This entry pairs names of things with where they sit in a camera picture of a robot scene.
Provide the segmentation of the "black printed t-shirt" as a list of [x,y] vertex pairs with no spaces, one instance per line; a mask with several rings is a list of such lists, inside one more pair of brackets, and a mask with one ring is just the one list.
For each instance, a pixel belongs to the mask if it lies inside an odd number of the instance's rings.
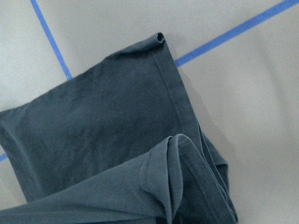
[[238,222],[162,33],[2,111],[0,144],[27,201],[3,224]]

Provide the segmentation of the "blue tape line lengthwise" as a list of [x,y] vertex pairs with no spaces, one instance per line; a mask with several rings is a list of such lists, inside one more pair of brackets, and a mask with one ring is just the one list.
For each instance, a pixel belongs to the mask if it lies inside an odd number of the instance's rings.
[[55,56],[56,56],[56,58],[59,62],[59,65],[60,65],[66,79],[71,80],[73,78],[73,76],[72,76],[68,66],[66,65],[66,63],[64,61],[64,57],[63,57],[63,55],[62,55],[62,53],[61,53],[61,51],[60,51],[60,49],[59,49],[59,47],[56,43],[56,40],[55,40],[55,38],[54,38],[54,36],[53,36],[53,34],[52,34],[48,24],[47,24],[47,21],[46,21],[44,15],[43,15],[38,3],[37,3],[37,1],[36,0],[31,0],[30,3],[31,3],[31,5],[34,9],[34,12],[35,12],[42,28],[43,28],[43,31],[44,31],[44,33],[45,33],[45,35],[46,35],[46,37],[49,41],[49,44],[52,47],[52,50],[53,50],[53,52],[54,52],[54,54],[55,54]]

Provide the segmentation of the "blue tape line crosswise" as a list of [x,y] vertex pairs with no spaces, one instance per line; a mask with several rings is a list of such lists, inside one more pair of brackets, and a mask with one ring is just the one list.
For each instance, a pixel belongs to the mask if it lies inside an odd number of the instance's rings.
[[162,32],[204,133],[231,162],[299,157],[296,0],[3,0],[0,108]]

